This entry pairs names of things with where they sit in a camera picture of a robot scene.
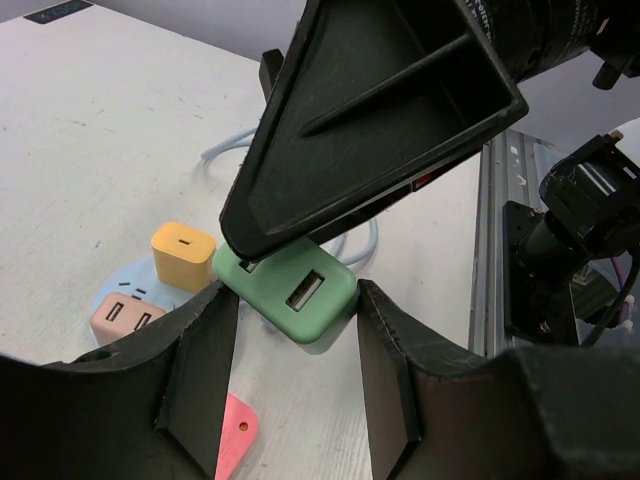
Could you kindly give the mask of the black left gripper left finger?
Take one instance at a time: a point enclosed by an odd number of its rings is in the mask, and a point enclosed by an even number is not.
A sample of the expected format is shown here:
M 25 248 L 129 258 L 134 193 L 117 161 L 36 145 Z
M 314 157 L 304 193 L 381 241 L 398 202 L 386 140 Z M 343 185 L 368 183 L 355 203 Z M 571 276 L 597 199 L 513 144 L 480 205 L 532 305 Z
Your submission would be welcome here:
M 5 479 L 211 479 L 238 298 L 213 282 L 70 363 L 1 360 Z

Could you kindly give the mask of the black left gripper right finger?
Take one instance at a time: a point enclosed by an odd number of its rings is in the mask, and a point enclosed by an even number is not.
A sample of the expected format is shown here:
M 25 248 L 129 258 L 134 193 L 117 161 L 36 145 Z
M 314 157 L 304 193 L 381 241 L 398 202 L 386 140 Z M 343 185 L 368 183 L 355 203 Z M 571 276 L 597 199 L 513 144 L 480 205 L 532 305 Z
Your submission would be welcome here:
M 635 479 L 639 353 L 524 347 L 487 359 L 359 284 L 376 479 Z

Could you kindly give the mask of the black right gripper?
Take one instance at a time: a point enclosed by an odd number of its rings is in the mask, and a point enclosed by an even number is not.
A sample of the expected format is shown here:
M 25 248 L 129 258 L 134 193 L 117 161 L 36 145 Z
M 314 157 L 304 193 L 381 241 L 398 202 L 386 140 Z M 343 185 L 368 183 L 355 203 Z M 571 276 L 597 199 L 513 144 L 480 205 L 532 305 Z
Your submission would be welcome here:
M 600 90 L 639 75 L 637 1 L 485 0 L 465 6 L 517 83 L 587 51 L 602 61 L 592 80 Z

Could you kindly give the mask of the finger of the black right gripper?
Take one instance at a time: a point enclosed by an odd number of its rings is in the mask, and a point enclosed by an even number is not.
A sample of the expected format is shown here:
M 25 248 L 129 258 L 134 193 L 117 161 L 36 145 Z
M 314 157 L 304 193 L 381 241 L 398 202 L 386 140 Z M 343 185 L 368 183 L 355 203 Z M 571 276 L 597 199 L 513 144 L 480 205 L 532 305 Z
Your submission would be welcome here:
M 259 65 L 259 82 L 266 100 L 269 99 L 283 65 L 283 54 L 279 49 L 262 53 Z
M 234 253 L 322 243 L 528 107 L 461 1 L 310 1 L 220 216 Z

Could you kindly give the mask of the pink socket adapter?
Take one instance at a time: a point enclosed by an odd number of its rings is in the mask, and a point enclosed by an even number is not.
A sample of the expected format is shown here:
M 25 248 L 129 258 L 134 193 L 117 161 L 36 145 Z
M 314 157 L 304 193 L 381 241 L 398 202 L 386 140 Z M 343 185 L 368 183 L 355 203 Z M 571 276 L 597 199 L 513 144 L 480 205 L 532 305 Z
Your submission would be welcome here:
M 249 452 L 259 432 L 255 411 L 228 393 L 220 437 L 215 480 L 230 479 Z

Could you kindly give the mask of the brown two-tone plug adapter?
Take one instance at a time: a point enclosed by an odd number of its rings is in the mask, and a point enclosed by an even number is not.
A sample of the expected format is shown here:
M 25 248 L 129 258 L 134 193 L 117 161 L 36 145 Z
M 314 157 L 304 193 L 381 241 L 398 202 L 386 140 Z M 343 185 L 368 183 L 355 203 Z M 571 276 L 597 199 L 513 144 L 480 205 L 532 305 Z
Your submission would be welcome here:
M 90 318 L 99 346 L 108 345 L 145 327 L 166 312 L 154 305 L 119 292 L 109 293 Z

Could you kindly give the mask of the light blue round power strip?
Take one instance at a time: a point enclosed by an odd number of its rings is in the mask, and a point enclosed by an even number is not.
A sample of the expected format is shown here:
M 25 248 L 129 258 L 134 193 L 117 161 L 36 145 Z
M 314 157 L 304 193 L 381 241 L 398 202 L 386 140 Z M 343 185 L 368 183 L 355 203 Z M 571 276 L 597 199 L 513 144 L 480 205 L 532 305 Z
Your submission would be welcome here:
M 103 299 L 112 292 L 132 296 L 169 313 L 189 301 L 194 294 L 164 284 L 158 280 L 152 257 L 133 262 L 107 279 L 91 304 L 91 315 Z

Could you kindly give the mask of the yellow plug adapter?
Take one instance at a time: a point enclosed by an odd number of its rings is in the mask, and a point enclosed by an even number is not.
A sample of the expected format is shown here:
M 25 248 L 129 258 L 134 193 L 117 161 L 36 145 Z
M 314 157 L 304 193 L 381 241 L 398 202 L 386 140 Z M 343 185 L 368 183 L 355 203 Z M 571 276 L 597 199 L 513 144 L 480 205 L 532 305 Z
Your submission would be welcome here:
M 160 282 L 198 293 L 214 281 L 212 258 L 216 240 L 208 233 L 167 222 L 153 235 L 151 247 Z

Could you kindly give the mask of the green two-tone plug adapter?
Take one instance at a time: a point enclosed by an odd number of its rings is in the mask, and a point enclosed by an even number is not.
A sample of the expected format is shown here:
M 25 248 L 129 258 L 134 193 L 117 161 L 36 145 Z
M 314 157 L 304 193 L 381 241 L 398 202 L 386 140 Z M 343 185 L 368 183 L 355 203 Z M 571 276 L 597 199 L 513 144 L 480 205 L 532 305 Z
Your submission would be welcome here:
M 307 238 L 256 262 L 223 244 L 212 266 L 226 286 L 309 354 L 329 350 L 356 313 L 354 273 Z

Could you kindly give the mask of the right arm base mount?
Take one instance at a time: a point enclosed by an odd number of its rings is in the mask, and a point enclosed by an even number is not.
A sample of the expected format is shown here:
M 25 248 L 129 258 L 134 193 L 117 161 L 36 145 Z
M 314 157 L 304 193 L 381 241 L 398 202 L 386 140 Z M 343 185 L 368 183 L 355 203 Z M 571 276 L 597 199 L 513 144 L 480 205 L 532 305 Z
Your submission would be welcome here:
M 533 344 L 578 344 L 572 275 L 581 255 L 555 217 L 516 201 L 503 206 L 504 325 Z

